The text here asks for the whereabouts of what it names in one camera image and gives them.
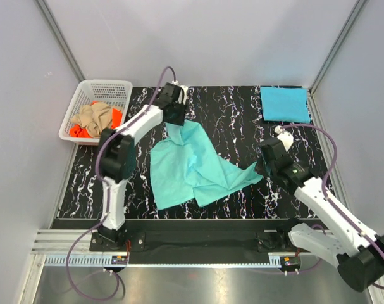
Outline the teal t shirt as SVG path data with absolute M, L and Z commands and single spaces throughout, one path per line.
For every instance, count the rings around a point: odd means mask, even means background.
M 263 178 L 219 156 L 204 128 L 193 121 L 166 124 L 167 138 L 151 150 L 150 182 L 158 210 L 195 199 L 204 207 Z

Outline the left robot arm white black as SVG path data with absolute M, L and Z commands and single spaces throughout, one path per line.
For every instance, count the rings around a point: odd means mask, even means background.
M 168 82 L 151 104 L 146 104 L 129 121 L 115 129 L 104 129 L 98 146 L 95 172 L 102 184 L 102 217 L 97 233 L 113 251 L 124 247 L 124 200 L 128 181 L 137 164 L 136 145 L 162 123 L 183 125 L 188 87 Z

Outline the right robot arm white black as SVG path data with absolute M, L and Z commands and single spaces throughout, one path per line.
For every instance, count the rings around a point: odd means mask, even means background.
M 315 232 L 298 220 L 276 235 L 278 247 L 304 249 L 334 266 L 353 290 L 363 292 L 384 276 L 384 235 L 378 235 L 323 185 L 314 170 L 288 153 L 293 140 L 274 137 L 260 143 L 256 171 L 307 205 L 329 228 Z

